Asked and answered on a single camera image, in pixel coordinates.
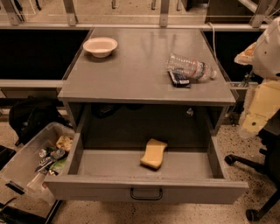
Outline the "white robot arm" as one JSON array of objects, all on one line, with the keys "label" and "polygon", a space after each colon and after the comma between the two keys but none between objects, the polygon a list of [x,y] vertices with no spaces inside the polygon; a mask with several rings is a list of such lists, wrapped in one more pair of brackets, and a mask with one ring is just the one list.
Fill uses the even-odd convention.
[{"label": "white robot arm", "polygon": [[234,62],[251,65],[263,78],[257,87],[247,90],[238,134],[243,138],[257,135],[280,109],[280,17],[275,18],[256,42],[236,55]]}]

